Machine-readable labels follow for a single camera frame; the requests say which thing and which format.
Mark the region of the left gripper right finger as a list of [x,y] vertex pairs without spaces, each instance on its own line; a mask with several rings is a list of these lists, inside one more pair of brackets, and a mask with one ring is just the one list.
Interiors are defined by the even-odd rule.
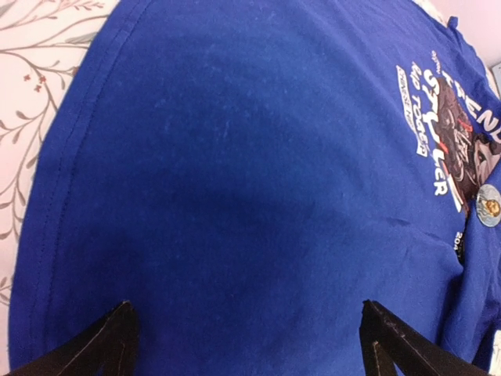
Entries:
[[377,301],[363,302],[359,338],[366,375],[486,375],[428,341]]

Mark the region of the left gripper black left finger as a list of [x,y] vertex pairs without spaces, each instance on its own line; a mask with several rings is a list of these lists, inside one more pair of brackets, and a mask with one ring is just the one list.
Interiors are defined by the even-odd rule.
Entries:
[[11,375],[132,375],[139,347],[133,305],[117,305],[70,341],[11,371]]

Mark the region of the round light blue brooch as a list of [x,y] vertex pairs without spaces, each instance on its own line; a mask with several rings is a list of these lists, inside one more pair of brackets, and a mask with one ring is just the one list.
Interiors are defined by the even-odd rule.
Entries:
[[480,187],[476,197],[476,212],[480,222],[489,228],[500,223],[500,192],[491,184]]

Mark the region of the blue printed t-shirt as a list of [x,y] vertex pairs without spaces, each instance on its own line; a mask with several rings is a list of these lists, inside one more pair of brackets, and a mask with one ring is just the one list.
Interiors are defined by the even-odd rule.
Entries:
[[11,369],[118,302],[139,375],[361,375],[376,300],[500,368],[500,100],[416,1],[119,1],[38,155]]

